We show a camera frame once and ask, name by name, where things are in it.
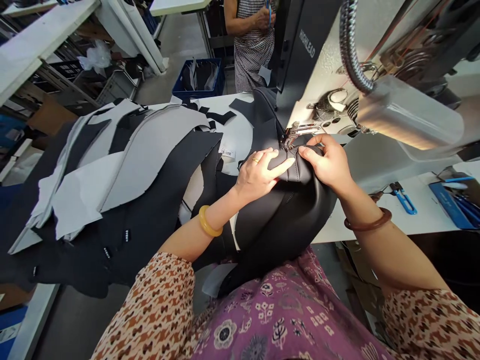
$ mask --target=brown bracelet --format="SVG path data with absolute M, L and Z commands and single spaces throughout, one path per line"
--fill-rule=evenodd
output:
M 390 212 L 390 210 L 384 207 L 380 207 L 380 210 L 383 212 L 383 216 L 377 221 L 372 222 L 370 224 L 352 226 L 347 218 L 345 219 L 343 224 L 347 229 L 356 231 L 356 232 L 366 232 L 366 231 L 377 230 L 378 228 L 381 228 L 383 225 L 385 225 L 392 219 L 392 213 Z

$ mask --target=woman's left hand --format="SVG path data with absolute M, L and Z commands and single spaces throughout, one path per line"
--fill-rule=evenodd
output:
M 270 160 L 275 159 L 278 155 L 279 151 L 273 150 L 271 147 L 255 151 L 240 168 L 232 191 L 238 196 L 238 200 L 242 202 L 243 206 L 268 194 L 278 183 L 277 178 L 295 162 L 294 158 L 289 158 L 272 170 L 268 170 Z

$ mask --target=black leather bag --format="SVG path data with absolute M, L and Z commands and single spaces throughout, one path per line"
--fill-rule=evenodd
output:
M 303 252 L 329 219 L 337 201 L 333 191 L 315 176 L 310 163 L 298 153 L 281 148 L 283 130 L 277 120 L 275 94 L 265 88 L 253 91 L 254 126 L 250 153 L 272 147 L 279 156 L 269 169 L 295 157 L 295 164 L 280 177 L 266 196 L 248 204 L 238 214 L 235 237 L 241 249 L 238 265 L 221 284 L 219 297 L 247 281 L 264 276 Z M 322 151 L 310 146 L 319 155 Z

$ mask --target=checkered apron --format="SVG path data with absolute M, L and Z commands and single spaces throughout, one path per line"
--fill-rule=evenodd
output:
M 265 6 L 265 0 L 239 0 L 237 18 L 245 19 Z M 272 13 L 276 12 L 274 1 L 270 1 Z M 260 67 L 267 67 L 274 52 L 275 31 L 252 30 L 234 41 L 235 89 L 237 93 L 251 93 L 254 88 L 267 84 L 259 75 Z

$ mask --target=hand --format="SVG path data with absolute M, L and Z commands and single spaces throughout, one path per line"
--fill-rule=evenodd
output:
M 255 29 L 265 30 L 269 27 L 270 11 L 264 6 L 253 15 Z
M 268 170 L 270 160 L 279 155 L 278 150 L 271 147 L 256 151 L 250 155 L 240 168 L 236 184 L 231 189 L 243 206 L 268 194 L 278 183 L 278 177 L 291 167 L 295 159 L 289 158 L 272 170 Z
M 328 134 L 316 135 L 306 144 L 317 145 L 319 143 L 324 145 L 319 146 L 323 150 L 323 156 L 305 146 L 298 149 L 300 156 L 313 166 L 316 177 L 331 187 L 334 192 L 353 183 L 344 148 Z

